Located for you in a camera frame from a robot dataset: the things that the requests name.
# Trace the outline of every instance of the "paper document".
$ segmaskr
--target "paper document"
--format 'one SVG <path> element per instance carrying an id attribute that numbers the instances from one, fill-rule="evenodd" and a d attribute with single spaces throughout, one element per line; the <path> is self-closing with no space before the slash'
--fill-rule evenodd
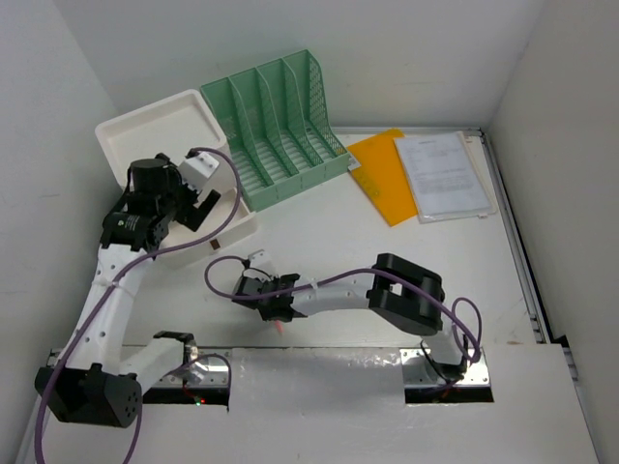
<path id="1" fill-rule="evenodd" d="M 396 139 L 420 221 L 488 214 L 493 207 L 459 132 Z"/>

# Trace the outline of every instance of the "white plastic box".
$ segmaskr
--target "white plastic box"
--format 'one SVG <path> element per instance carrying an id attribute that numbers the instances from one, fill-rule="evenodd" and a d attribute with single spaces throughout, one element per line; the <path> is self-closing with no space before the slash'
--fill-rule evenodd
<path id="1" fill-rule="evenodd" d="M 121 188 L 125 187 L 127 169 L 134 160 L 153 158 L 158 153 L 164 153 L 179 164 L 193 147 L 210 147 L 230 154 L 220 125 L 195 90 L 187 90 L 101 123 L 95 133 Z M 172 224 L 168 236 L 162 242 L 162 248 L 204 237 L 229 214 L 236 190 L 232 170 L 224 161 L 209 180 L 200 201 L 210 189 L 221 193 L 221 199 L 202 226 L 196 232 L 191 232 L 180 224 Z M 235 218 L 216 239 L 201 246 L 162 255 L 159 259 L 171 267 L 186 266 L 220 247 L 248 237 L 256 230 L 255 213 L 249 210 L 242 199 Z"/>

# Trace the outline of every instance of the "black bracket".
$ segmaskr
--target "black bracket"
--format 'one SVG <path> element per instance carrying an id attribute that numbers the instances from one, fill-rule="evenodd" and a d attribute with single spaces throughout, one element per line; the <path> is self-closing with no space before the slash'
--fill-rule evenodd
<path id="1" fill-rule="evenodd" d="M 60 422 L 90 423 L 126 428 L 135 420 L 142 388 L 133 374 L 112 375 L 100 364 L 89 370 L 64 368 L 51 393 L 48 407 Z M 35 389 L 43 394 L 53 367 L 41 367 Z"/>
<path id="2" fill-rule="evenodd" d="M 412 283 L 441 303 L 445 300 L 441 276 L 426 268 L 391 253 L 379 254 L 372 268 Z M 374 278 L 374 284 L 367 293 L 371 310 L 408 334 L 430 336 L 443 329 L 438 308 L 406 288 L 402 288 L 400 294 L 393 292 L 393 284 L 386 277 L 377 275 Z"/>

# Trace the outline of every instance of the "purple cable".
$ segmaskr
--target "purple cable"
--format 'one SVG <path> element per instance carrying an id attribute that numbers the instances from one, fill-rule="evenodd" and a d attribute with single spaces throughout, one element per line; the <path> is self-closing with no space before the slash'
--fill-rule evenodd
<path id="1" fill-rule="evenodd" d="M 235 261 L 241 261 L 241 262 L 245 261 L 240 256 L 221 256 L 211 261 L 206 267 L 206 269 L 204 270 L 204 281 L 206 282 L 206 286 L 209 287 L 209 289 L 213 293 L 223 298 L 228 298 L 230 300 L 237 300 L 237 301 L 265 300 L 267 298 L 272 298 L 272 297 L 276 297 L 279 295 L 287 295 L 293 292 L 300 292 L 302 290 L 310 290 L 311 288 L 313 288 L 311 284 L 306 284 L 306 285 L 300 285 L 298 287 L 286 288 L 282 290 L 276 290 L 273 292 L 263 293 L 258 296 L 253 296 L 253 295 L 237 296 L 237 295 L 232 295 L 229 293 L 224 293 L 221 290 L 218 290 L 217 288 L 215 288 L 215 286 L 213 286 L 209 278 L 209 272 L 211 271 L 213 266 L 220 263 L 221 261 L 227 261 L 227 260 L 235 260 Z M 413 285 L 412 283 L 404 280 L 403 278 L 387 273 L 386 271 L 381 271 L 379 269 L 372 269 L 372 268 L 353 269 L 351 271 L 346 271 L 345 273 L 341 273 L 338 275 L 334 275 L 332 277 L 319 280 L 318 282 L 316 282 L 316 284 L 318 286 L 328 285 L 342 278 L 354 276 L 356 274 L 374 274 L 375 276 L 381 276 L 381 277 L 388 278 L 390 281 L 394 283 L 399 283 L 402 287 L 406 288 L 407 290 L 410 290 L 411 292 L 428 300 L 433 306 L 438 308 L 443 314 L 449 317 L 451 321 L 454 323 L 453 325 L 454 337 L 456 339 L 457 347 L 462 352 L 462 356 L 468 361 L 470 361 L 471 363 L 476 363 L 477 361 L 480 360 L 482 356 L 482 348 L 480 346 L 480 343 L 482 340 L 482 314 L 480 313 L 480 310 L 477 308 L 477 306 L 471 300 L 469 300 L 468 298 L 464 298 L 464 297 L 457 298 L 454 300 L 452 304 L 452 309 L 449 310 L 442 303 L 440 303 L 438 300 L 433 298 L 428 292 L 425 292 L 421 288 Z M 457 304 L 460 302 L 469 303 L 471 307 L 473 308 L 473 310 L 475 311 L 475 314 L 477 315 L 477 322 L 478 322 L 478 335 L 477 336 L 473 335 L 470 329 L 466 327 L 464 323 L 456 316 L 456 307 L 457 307 Z M 473 345 L 473 356 L 469 355 L 467 350 L 464 349 L 464 346 L 459 340 L 459 336 L 457 336 L 457 329 L 460 329 L 464 333 L 464 336 L 471 341 L 471 344 Z"/>
<path id="2" fill-rule="evenodd" d="M 239 204 L 241 203 L 241 177 L 239 176 L 239 171 L 237 170 L 236 166 L 232 162 L 232 159 L 230 159 L 228 155 L 220 152 L 219 150 L 215 150 L 213 148 L 197 147 L 197 148 L 194 148 L 194 150 L 197 150 L 200 152 L 209 152 L 214 155 L 217 155 L 218 157 L 222 158 L 225 162 L 227 162 L 229 166 L 232 168 L 232 172 L 234 173 L 234 179 L 236 182 L 236 196 L 234 197 L 234 205 L 232 206 L 232 211 L 230 212 L 230 215 L 225 219 L 225 221 L 210 234 L 207 234 L 206 236 L 200 239 L 194 240 L 192 242 L 188 242 L 186 244 L 171 246 L 170 248 L 165 248 L 165 249 L 157 249 L 143 256 L 140 256 L 139 258 L 134 259 L 131 263 L 129 263 L 123 269 L 121 269 L 120 272 L 116 275 L 116 277 L 112 280 L 112 285 L 107 287 L 107 289 L 101 296 L 101 299 L 97 302 L 97 304 L 95 304 L 95 307 L 93 307 L 93 310 L 90 312 L 90 314 L 84 321 L 84 324 L 82 325 L 82 327 L 75 334 L 74 339 L 72 340 L 70 345 L 67 347 L 65 356 L 63 356 L 62 359 L 58 360 L 58 362 L 56 363 L 56 366 L 54 367 L 54 370 L 51 373 L 49 380 L 47 381 L 47 385 L 45 386 L 44 392 L 41 395 L 41 404 L 39 405 L 39 411 L 37 412 L 37 420 L 35 422 L 35 458 L 38 464 L 45 464 L 45 458 L 43 454 L 43 428 L 44 428 L 45 410 L 47 408 L 47 404 L 49 403 L 49 399 L 51 398 L 51 392 L 54 386 L 56 385 L 56 382 L 58 381 L 60 372 L 65 367 L 65 365 L 67 365 L 67 361 L 69 360 L 69 357 L 71 356 L 72 352 L 75 350 L 77 343 L 86 334 L 88 327 L 90 327 L 90 325 L 95 320 L 99 312 L 102 310 L 103 305 L 105 305 L 105 302 L 107 301 L 109 296 L 116 289 L 116 285 L 118 285 L 120 280 L 131 269 L 133 269 L 135 266 L 142 263 L 143 261 L 146 261 L 147 259 L 151 259 L 151 258 L 154 258 L 155 256 L 171 253 L 173 251 L 178 251 L 178 250 L 189 248 L 189 247 L 194 247 L 196 245 L 203 244 L 204 242 L 208 242 L 213 237 L 217 236 L 220 232 L 222 232 L 222 230 L 234 219 L 234 215 L 236 215 L 236 212 L 239 209 Z M 140 409 L 138 411 L 137 418 L 136 418 L 133 439 L 129 446 L 129 450 L 127 451 L 127 456 L 125 457 L 123 464 L 129 464 L 129 461 L 132 458 L 133 452 L 135 451 L 135 446 L 137 445 L 137 438 L 139 436 L 139 429 L 140 429 L 141 423 L 142 423 L 142 410 L 140 406 Z"/>

